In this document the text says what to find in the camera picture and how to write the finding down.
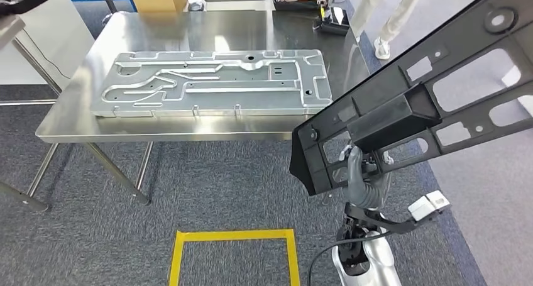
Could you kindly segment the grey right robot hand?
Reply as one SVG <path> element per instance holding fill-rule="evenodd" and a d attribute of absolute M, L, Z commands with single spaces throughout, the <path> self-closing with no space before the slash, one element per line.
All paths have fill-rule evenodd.
<path fill-rule="evenodd" d="M 372 211 L 383 207 L 393 179 L 393 173 L 374 175 L 363 178 L 363 153 L 354 145 L 347 145 L 339 155 L 340 160 L 347 160 L 347 186 L 343 194 L 347 201 L 359 208 Z"/>

